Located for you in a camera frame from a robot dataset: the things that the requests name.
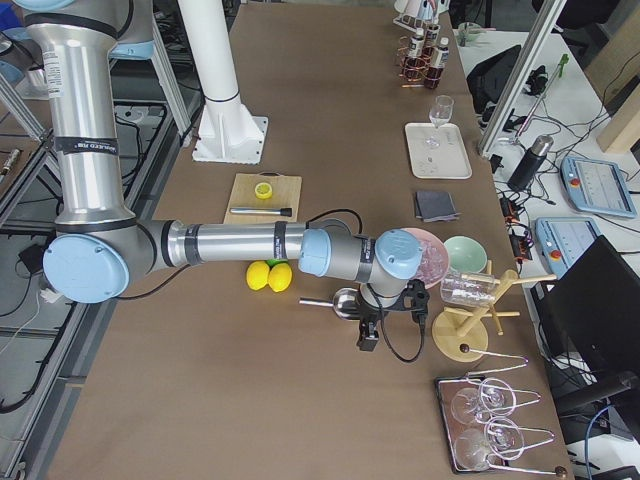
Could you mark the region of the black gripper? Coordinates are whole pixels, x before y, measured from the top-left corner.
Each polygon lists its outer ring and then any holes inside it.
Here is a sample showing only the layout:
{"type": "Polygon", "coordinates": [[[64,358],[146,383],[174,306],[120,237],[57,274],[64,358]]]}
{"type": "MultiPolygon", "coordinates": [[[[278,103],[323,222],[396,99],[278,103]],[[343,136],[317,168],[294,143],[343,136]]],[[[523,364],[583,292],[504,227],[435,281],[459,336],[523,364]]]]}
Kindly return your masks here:
{"type": "Polygon", "coordinates": [[[356,299],[359,315],[359,337],[356,342],[360,351],[372,352],[379,341],[377,324],[384,317],[384,311],[378,305],[369,304],[363,297],[356,299]]]}

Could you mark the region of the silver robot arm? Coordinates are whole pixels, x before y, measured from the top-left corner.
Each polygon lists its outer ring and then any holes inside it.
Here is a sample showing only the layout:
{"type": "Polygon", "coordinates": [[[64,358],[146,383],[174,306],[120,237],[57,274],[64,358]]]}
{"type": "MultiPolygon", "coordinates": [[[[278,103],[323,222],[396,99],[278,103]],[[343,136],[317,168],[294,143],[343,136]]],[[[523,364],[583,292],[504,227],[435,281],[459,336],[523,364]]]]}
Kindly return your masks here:
{"type": "Polygon", "coordinates": [[[294,259],[305,273],[358,284],[361,350],[385,337],[391,311],[408,311],[425,325],[428,293],[415,277],[422,249],[405,230],[374,239],[325,223],[138,220],[124,202],[109,62],[151,57],[152,4],[25,1],[22,9],[42,53],[61,172],[64,208],[43,258],[55,290],[79,303],[100,303],[164,268],[294,259]]]}

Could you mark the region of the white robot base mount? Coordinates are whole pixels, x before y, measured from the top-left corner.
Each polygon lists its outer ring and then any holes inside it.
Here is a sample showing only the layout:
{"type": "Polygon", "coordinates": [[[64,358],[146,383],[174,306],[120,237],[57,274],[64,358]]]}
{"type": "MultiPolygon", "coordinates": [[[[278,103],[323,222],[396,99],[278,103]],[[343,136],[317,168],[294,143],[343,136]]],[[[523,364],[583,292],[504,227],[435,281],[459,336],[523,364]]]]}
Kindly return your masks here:
{"type": "Polygon", "coordinates": [[[205,106],[193,159],[256,165],[261,160],[268,119],[242,103],[222,3],[179,3],[205,106]]]}

